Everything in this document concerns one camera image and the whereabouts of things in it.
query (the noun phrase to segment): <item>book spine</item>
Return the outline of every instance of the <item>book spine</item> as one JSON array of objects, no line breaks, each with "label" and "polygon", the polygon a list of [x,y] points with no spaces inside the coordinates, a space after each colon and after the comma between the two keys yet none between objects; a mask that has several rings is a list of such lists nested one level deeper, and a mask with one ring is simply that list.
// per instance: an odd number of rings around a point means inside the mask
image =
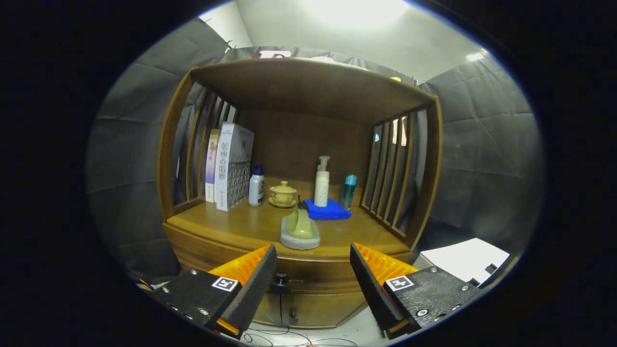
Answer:
[{"label": "book spine", "polygon": [[223,124],[218,138],[217,160],[214,175],[214,192],[217,209],[229,211],[227,184],[229,176],[229,156],[233,128]]},{"label": "book spine", "polygon": [[205,160],[205,200],[209,203],[214,202],[214,176],[217,166],[219,130],[212,129],[208,140],[208,151]]}]

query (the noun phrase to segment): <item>boxed book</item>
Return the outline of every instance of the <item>boxed book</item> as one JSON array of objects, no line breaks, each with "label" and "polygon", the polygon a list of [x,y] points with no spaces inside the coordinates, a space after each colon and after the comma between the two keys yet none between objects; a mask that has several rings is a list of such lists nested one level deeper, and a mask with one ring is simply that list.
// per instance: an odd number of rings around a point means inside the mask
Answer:
[{"label": "boxed book", "polygon": [[208,150],[205,157],[205,200],[214,202],[214,171],[217,166],[217,147],[219,129],[212,129],[208,140]]},{"label": "boxed book", "polygon": [[255,135],[238,124],[223,123],[218,137],[214,192],[217,209],[229,211],[249,195]]}]

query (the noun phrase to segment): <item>folded cloth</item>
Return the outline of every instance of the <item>folded cloth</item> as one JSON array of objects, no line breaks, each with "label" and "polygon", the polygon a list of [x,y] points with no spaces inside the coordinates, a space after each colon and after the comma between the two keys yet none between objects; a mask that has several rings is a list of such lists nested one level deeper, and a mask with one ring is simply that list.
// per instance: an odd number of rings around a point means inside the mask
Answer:
[{"label": "folded cloth", "polygon": [[312,200],[305,200],[308,206],[308,217],[311,219],[347,219],[351,212],[344,209],[334,200],[328,199],[326,207],[317,207]]}]

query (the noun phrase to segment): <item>ceiling light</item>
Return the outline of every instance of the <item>ceiling light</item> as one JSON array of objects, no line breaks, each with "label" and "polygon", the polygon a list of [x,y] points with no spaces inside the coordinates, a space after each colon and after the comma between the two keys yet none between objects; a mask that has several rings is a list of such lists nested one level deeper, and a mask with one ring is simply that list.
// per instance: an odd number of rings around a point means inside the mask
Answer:
[{"label": "ceiling light", "polygon": [[482,59],[484,55],[482,53],[474,53],[467,56],[467,60],[474,62],[478,59]]}]

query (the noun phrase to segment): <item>saucer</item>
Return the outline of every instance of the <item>saucer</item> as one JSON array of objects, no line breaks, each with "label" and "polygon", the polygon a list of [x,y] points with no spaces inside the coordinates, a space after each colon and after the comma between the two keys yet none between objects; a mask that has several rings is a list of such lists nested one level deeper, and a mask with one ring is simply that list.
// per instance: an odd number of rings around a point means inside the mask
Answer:
[{"label": "saucer", "polygon": [[277,203],[277,202],[275,202],[274,200],[272,200],[272,198],[268,198],[268,202],[269,202],[272,206],[275,206],[275,207],[280,207],[280,208],[282,208],[282,209],[288,209],[288,208],[290,208],[290,207],[294,207],[294,206],[296,206],[296,205],[298,204],[298,200],[296,200],[296,199],[294,199],[294,200],[291,202],[291,204],[289,204],[289,205],[283,205],[283,204]]}]

